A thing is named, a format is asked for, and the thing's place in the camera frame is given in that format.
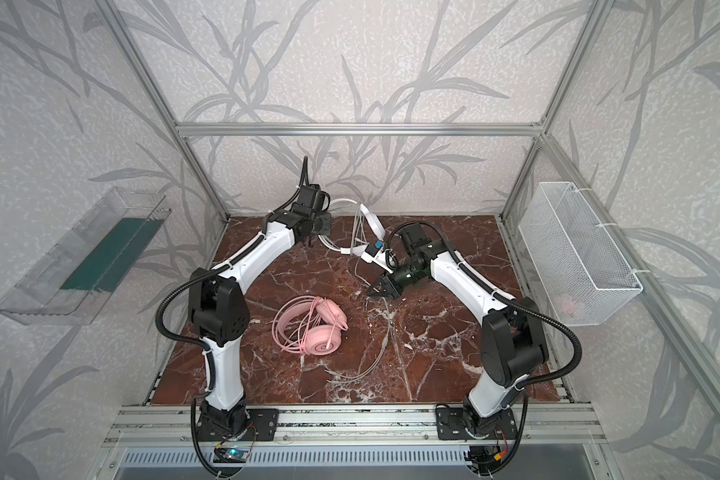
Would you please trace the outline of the white headphones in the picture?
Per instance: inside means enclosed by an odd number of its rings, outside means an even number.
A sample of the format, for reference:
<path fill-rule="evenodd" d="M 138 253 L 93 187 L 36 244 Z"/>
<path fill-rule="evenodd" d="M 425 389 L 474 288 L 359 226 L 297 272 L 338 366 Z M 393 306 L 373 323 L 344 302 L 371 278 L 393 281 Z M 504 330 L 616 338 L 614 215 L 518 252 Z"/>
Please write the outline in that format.
<path fill-rule="evenodd" d="M 318 239 L 331 251 L 340 253 L 341 255 L 361 257 L 369 245 L 375 246 L 377 243 L 384 241 L 386 230 L 379 217 L 364 203 L 350 198 L 337 198 L 331 201 L 332 207 L 344 204 L 350 205 L 353 208 L 350 245 L 347 247 L 337 246 L 330 237 L 326 235 L 319 235 Z M 374 242 L 368 240 L 365 233 L 365 226 L 368 226 L 373 233 L 375 237 Z"/>

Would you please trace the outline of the pink headphones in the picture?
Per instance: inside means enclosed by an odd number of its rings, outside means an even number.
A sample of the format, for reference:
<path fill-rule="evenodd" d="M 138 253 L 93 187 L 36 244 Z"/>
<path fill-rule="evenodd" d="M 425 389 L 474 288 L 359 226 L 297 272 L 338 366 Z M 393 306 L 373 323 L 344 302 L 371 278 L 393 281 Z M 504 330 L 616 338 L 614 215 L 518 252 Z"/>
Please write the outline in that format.
<path fill-rule="evenodd" d="M 291 354 L 325 356 L 341 345 L 347 316 L 333 301 L 303 295 L 286 302 L 271 324 L 275 344 Z"/>

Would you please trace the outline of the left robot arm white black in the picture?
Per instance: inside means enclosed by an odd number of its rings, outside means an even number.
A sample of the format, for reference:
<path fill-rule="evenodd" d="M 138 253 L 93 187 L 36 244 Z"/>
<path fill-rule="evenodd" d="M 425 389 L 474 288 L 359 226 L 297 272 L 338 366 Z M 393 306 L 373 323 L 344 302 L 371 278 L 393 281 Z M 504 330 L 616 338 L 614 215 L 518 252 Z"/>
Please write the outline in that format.
<path fill-rule="evenodd" d="M 213 269 L 195 270 L 157 307 L 154 323 L 162 336 L 202 349 L 207 385 L 201 412 L 224 429 L 237 432 L 246 425 L 240 346 L 251 315 L 245 293 L 281 254 L 330 227 L 329 204 L 330 195 L 319 185 L 300 185 L 289 201 L 265 217 L 260 231 L 240 250 Z M 164 323 L 169 305 L 184 291 L 196 338 L 174 333 Z"/>

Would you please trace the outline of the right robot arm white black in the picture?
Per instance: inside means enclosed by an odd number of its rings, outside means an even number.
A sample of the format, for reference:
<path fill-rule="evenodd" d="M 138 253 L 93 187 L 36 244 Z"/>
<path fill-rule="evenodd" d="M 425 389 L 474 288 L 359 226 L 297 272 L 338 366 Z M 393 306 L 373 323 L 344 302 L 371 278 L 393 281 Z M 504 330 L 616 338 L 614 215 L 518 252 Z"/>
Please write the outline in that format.
<path fill-rule="evenodd" d="M 399 225 L 367 246 L 362 259 L 384 268 L 368 290 L 370 297 L 398 299 L 407 286 L 427 278 L 454 294 L 479 321 L 482 373 L 464 402 L 474 429 L 511 407 L 528 386 L 565 377 L 582 360 L 583 346 L 570 327 L 539 312 L 531 298 L 517 299 L 488 281 L 428 222 Z M 568 339 L 572 357 L 555 371 L 533 376 L 549 359 L 546 325 Z"/>

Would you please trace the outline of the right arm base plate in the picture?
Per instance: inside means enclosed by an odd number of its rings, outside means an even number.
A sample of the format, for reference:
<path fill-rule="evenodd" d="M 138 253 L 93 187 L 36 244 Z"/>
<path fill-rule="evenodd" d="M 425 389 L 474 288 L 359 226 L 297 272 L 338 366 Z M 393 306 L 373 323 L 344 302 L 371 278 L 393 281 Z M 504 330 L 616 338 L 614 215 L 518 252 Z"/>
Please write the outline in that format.
<path fill-rule="evenodd" d="M 480 417 L 471 408 L 437 404 L 434 409 L 439 440 L 514 440 L 517 421 L 511 409 Z"/>

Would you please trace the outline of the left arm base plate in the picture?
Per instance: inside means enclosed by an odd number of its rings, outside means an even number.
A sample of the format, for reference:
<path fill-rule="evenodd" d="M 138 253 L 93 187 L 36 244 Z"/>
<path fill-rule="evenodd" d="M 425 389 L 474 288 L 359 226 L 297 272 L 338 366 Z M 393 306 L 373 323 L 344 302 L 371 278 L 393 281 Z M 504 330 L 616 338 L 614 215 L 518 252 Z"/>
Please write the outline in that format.
<path fill-rule="evenodd" d="M 269 442 L 274 439 L 278 417 L 276 408 L 222 411 L 203 405 L 195 431 L 200 442 L 218 442 L 224 438 Z"/>

